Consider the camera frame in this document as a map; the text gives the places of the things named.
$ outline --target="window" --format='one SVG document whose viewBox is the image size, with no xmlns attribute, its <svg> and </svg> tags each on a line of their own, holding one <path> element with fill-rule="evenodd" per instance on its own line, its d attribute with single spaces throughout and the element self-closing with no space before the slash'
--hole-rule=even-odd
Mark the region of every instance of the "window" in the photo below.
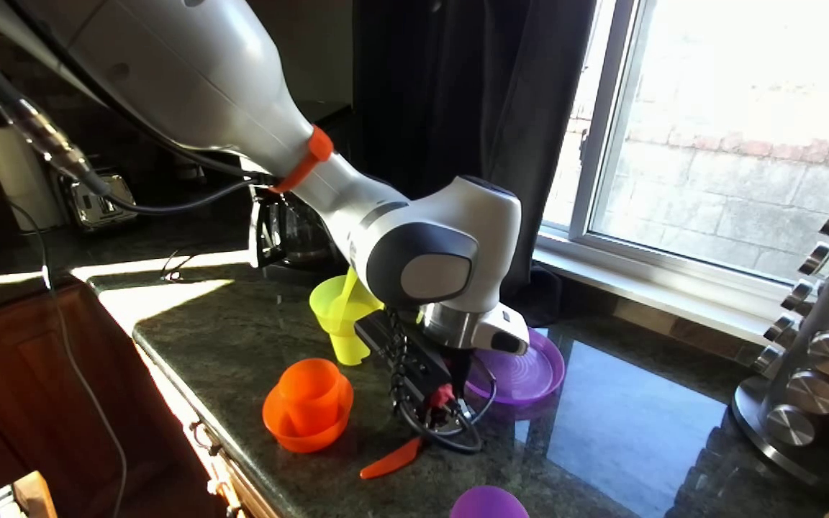
<svg viewBox="0 0 829 518">
<path fill-rule="evenodd" d="M 759 342 L 826 216 L 829 4 L 599 4 L 537 259 Z"/>
</svg>

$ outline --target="window frame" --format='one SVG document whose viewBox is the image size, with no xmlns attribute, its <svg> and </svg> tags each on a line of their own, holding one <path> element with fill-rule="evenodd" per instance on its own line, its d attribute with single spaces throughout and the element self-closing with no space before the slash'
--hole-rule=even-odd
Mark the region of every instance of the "window frame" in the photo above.
<svg viewBox="0 0 829 518">
<path fill-rule="evenodd" d="M 619 157 L 609 152 L 619 141 L 609 141 L 609 135 L 623 135 L 626 125 L 622 90 L 638 76 L 636 56 L 643 49 L 653 4 L 655 0 L 616 0 L 613 5 L 589 135 L 580 144 L 580 172 L 569 228 L 540 224 L 533 259 L 606 293 L 675 315 L 754 346 L 769 346 L 761 331 L 782 315 L 780 300 L 789 293 L 784 283 L 589 233 L 599 175 L 613 168 L 609 162 Z"/>
</svg>

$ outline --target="granite countertop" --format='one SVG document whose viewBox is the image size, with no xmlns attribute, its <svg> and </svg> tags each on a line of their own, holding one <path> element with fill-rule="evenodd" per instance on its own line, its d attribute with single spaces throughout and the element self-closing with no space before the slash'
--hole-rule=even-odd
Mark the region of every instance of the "granite countertop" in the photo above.
<svg viewBox="0 0 829 518">
<path fill-rule="evenodd" d="M 348 433 L 318 456 L 291 456 L 258 423 L 258 403 L 301 357 L 331 357 L 305 298 L 311 276 L 200 269 L 88 276 L 105 312 L 190 397 L 232 462 L 281 516 L 445 516 L 474 485 L 514 492 L 530 516 L 823 516 L 728 421 L 744 372 L 606 316 L 547 328 L 566 362 L 558 401 L 533 421 L 488 416 L 487 450 L 422 450 L 379 480 L 360 466 L 412 433 L 392 418 L 387 372 L 343 368 L 356 403 Z"/>
</svg>

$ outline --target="black countertop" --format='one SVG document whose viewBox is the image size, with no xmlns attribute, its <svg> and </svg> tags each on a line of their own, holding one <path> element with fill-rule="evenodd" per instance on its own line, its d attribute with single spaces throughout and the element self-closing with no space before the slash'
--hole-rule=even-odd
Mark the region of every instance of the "black countertop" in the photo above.
<svg viewBox="0 0 829 518">
<path fill-rule="evenodd" d="M 733 362 L 681 348 L 609 316 L 547 328 L 566 381 L 533 421 L 487 418 L 479 456 L 425 450 L 409 469 L 360 480 L 356 469 L 409 437 L 392 418 L 387 372 L 370 357 L 343 368 L 356 403 L 348 433 L 318 456 L 291 456 L 258 423 L 258 403 L 301 357 L 331 357 L 305 298 L 314 279 L 278 269 L 88 279 L 145 357 L 217 433 L 232 462 L 281 516 L 445 516 L 494 485 L 530 516 L 823 516 L 728 421 L 744 378 Z"/>
</svg>

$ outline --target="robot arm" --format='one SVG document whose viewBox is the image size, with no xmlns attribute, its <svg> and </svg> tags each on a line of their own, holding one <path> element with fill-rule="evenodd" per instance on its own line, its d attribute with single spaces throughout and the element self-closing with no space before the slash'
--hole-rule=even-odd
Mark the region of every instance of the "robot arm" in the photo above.
<svg viewBox="0 0 829 518">
<path fill-rule="evenodd" d="M 275 47 L 243 0 L 7 4 L 50 56 L 92 77 L 95 95 L 177 148 L 239 152 L 291 184 L 361 285 L 387 308 L 422 305 L 443 346 L 525 348 L 524 319 L 497 302 L 517 200 L 455 178 L 409 201 L 360 175 L 291 100 Z"/>
</svg>

